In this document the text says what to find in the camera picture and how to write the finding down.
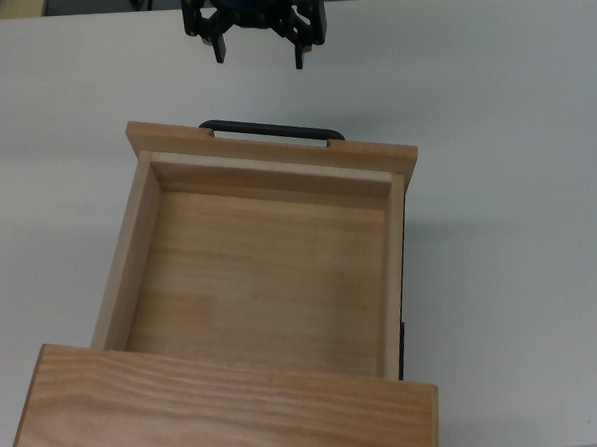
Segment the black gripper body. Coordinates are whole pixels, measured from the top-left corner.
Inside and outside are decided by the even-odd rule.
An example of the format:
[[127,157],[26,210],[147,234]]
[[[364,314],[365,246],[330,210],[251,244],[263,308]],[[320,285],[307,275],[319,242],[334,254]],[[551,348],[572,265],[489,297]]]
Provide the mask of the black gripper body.
[[291,0],[211,0],[221,18],[242,28],[272,28],[288,14]]

